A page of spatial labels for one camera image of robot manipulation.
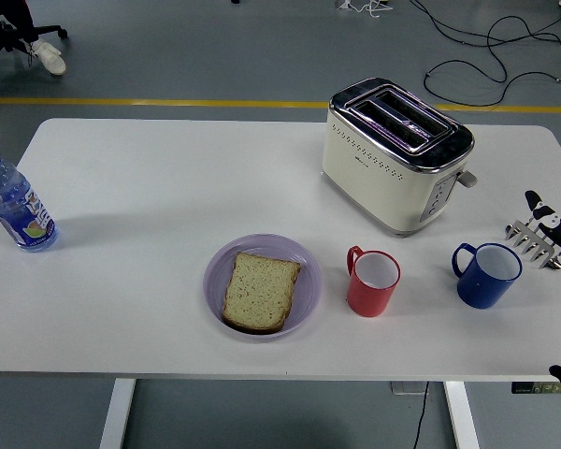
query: cream toaster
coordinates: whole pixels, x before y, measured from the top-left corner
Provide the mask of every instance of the cream toaster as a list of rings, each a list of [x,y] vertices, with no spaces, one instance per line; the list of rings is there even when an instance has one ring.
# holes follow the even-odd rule
[[[333,95],[323,171],[395,234],[435,220],[459,181],[474,137],[462,124],[389,80],[362,80]]]

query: gray floor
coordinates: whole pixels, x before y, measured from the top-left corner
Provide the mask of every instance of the gray floor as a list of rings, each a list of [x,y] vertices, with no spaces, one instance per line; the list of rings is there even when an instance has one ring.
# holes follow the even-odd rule
[[[365,2],[352,0],[360,7]],[[486,33],[506,15],[531,30],[556,21],[556,0],[427,0],[441,20]],[[367,77],[392,80],[431,104],[424,73],[466,59],[500,76],[486,49],[446,40],[410,2],[374,19],[334,10],[333,0],[28,0],[36,24],[60,23],[61,78],[16,53],[0,55],[0,153],[18,162],[40,123],[54,117],[323,122],[325,108],[113,106],[80,98],[325,102]],[[561,37],[561,22],[548,31]],[[495,36],[524,32],[503,23]],[[527,39],[495,49],[510,77],[546,71],[561,79],[556,44]],[[498,99],[502,86],[467,68],[443,67],[432,86],[468,103]],[[17,98],[69,98],[21,105]],[[541,76],[514,83],[503,106],[451,113],[464,123],[536,124],[561,144],[561,84]],[[545,107],[535,112],[533,107]],[[515,176],[515,167],[511,168]],[[0,376],[0,448],[95,448],[112,381]],[[482,448],[561,446],[561,395],[512,395],[509,384],[468,384]],[[125,447],[412,447],[421,398],[394,397],[387,383],[141,381]],[[432,384],[419,447],[452,448],[446,402]]]

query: shoe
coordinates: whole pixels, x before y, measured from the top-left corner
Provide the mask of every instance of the shoe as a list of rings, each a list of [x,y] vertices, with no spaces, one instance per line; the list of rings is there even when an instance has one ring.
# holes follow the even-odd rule
[[[60,57],[61,53],[44,39],[38,39],[31,45],[27,44],[27,48],[52,75],[63,75],[66,72],[66,64]]]

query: yellow floor line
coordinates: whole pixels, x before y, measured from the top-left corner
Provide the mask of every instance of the yellow floor line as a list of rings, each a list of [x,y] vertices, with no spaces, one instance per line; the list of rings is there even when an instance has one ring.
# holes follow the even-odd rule
[[[17,98],[0,97],[0,105],[68,105],[68,106],[166,106],[202,108],[269,108],[269,109],[326,109],[326,101],[266,101],[266,100],[190,100],[149,98]],[[434,105],[445,111],[512,112],[561,114],[561,107],[549,106],[492,106],[487,108],[451,104]]]

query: table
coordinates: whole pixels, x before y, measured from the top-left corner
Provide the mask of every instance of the table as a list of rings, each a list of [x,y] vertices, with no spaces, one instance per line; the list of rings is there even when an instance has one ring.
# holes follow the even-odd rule
[[[321,172],[324,123],[54,119],[19,168],[60,226],[24,253],[0,225],[0,372],[112,377],[550,381],[561,365],[561,270],[523,255],[490,310],[455,292],[453,250],[505,241],[534,189],[561,213],[561,150],[536,126],[471,126],[476,147],[447,209],[387,234]],[[266,343],[209,312],[202,278],[229,241],[279,234],[324,278],[311,318]],[[402,280],[385,313],[354,314],[347,250],[391,253]]]

